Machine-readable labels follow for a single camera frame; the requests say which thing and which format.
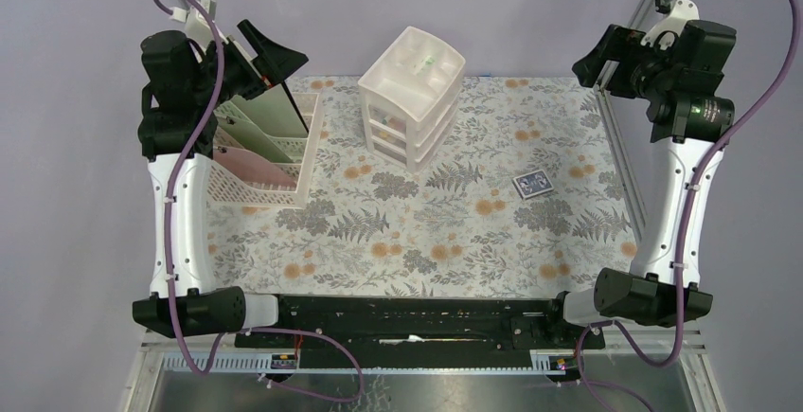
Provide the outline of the white binder folder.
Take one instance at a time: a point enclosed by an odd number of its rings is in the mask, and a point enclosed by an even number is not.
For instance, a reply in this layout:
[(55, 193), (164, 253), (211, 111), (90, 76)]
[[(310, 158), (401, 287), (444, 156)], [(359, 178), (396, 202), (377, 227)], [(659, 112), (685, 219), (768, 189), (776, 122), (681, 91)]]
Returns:
[(267, 135), (306, 138), (309, 134), (292, 95), (283, 84), (270, 88), (255, 99), (244, 99), (238, 102), (238, 106)]

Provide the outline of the green clipboard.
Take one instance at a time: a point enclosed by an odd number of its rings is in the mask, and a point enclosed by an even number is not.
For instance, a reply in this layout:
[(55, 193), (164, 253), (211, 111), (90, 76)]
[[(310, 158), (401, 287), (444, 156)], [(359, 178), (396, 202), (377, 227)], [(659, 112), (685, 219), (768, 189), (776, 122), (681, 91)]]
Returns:
[(214, 111), (218, 126), (246, 150), (274, 163), (300, 163), (309, 123), (300, 104), (281, 84), (254, 99), (235, 96)]

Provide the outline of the pink clipboard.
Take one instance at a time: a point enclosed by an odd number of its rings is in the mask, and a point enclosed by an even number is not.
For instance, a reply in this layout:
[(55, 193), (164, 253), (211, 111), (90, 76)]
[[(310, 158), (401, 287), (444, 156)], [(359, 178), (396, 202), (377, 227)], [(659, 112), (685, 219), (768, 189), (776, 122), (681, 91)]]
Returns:
[(296, 186), (296, 180), (290, 174), (248, 150), (219, 147), (214, 151), (213, 159), (244, 183), (292, 188)]

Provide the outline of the white plastic drawer organizer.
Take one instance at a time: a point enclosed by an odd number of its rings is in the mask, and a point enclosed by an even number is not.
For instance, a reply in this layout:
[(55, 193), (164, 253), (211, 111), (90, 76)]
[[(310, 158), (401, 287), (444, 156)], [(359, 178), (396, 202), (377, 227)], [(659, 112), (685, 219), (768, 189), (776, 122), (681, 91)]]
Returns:
[(358, 79), (368, 150), (424, 169), (455, 125), (465, 65), (445, 41), (407, 27)]

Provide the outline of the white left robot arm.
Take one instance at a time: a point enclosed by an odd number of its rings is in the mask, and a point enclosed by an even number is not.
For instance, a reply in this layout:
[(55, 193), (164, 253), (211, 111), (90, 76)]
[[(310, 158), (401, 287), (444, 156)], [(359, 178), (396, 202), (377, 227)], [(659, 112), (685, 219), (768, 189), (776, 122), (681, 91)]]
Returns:
[(273, 347), (288, 343), (294, 322), (273, 295), (220, 287), (206, 251), (206, 191), (213, 170), (213, 111), (233, 97), (254, 99), (282, 84), (308, 60), (259, 32), (249, 21), (238, 29), (256, 56), (231, 40), (201, 47), (179, 30), (142, 41), (141, 62), (150, 79), (142, 90), (137, 129), (152, 181), (156, 218), (155, 259), (147, 298), (132, 305), (134, 321), (164, 336), (257, 328)]

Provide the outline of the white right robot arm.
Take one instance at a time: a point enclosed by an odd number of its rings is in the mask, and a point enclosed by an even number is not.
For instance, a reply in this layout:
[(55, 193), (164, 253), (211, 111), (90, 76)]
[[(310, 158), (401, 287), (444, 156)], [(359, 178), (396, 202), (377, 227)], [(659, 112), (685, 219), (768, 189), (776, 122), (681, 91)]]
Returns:
[(734, 28), (704, 20), (665, 30), (657, 40), (610, 25), (573, 65), (580, 85), (589, 87), (604, 64), (614, 62), (610, 94), (649, 102), (657, 198), (629, 270), (604, 268), (590, 289), (561, 294), (562, 311), (543, 323), (552, 346), (569, 346), (580, 325), (603, 320), (669, 328), (709, 314), (713, 297), (699, 288), (699, 242), (724, 135), (735, 117), (733, 102), (715, 92), (736, 39)]

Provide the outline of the blue playing card box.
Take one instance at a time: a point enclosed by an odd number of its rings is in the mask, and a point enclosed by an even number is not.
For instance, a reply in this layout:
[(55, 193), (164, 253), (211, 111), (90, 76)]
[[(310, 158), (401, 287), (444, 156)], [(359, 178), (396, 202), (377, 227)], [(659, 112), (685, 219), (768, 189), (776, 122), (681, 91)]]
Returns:
[(554, 185), (544, 170), (533, 170), (511, 179), (514, 188), (523, 200), (528, 200), (554, 190)]

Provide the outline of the white perforated file rack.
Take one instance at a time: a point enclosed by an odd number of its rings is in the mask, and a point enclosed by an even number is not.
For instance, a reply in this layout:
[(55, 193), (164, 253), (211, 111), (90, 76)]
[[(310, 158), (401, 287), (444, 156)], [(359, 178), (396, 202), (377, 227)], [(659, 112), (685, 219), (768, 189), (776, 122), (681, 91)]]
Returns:
[(324, 108), (317, 93), (293, 93), (288, 109), (301, 116), (307, 134), (278, 136), (267, 113), (285, 97), (278, 88), (252, 101), (235, 97), (215, 109), (218, 129), (207, 184), (211, 204), (293, 209), (307, 204)]

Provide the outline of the floral patterned table mat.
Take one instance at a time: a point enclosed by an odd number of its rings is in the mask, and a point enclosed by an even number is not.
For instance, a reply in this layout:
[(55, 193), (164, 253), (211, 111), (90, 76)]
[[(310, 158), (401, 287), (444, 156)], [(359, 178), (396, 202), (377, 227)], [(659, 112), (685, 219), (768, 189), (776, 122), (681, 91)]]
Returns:
[[(366, 147), (357, 81), (296, 79), (325, 111), (302, 209), (214, 206), (208, 253), (250, 293), (546, 298), (627, 270), (636, 235), (598, 102), (568, 78), (472, 77), (418, 173)], [(511, 179), (544, 170), (523, 200)]]

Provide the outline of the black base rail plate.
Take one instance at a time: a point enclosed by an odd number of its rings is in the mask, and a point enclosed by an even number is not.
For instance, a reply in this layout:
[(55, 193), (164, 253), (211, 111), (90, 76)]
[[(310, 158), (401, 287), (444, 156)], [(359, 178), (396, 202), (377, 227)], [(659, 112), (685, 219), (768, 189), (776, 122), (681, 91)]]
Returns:
[(289, 296), (282, 329), (304, 336), (238, 335), (238, 349), (288, 349), (303, 368), (531, 368), (532, 352), (573, 355), (582, 328), (562, 319), (557, 299)]

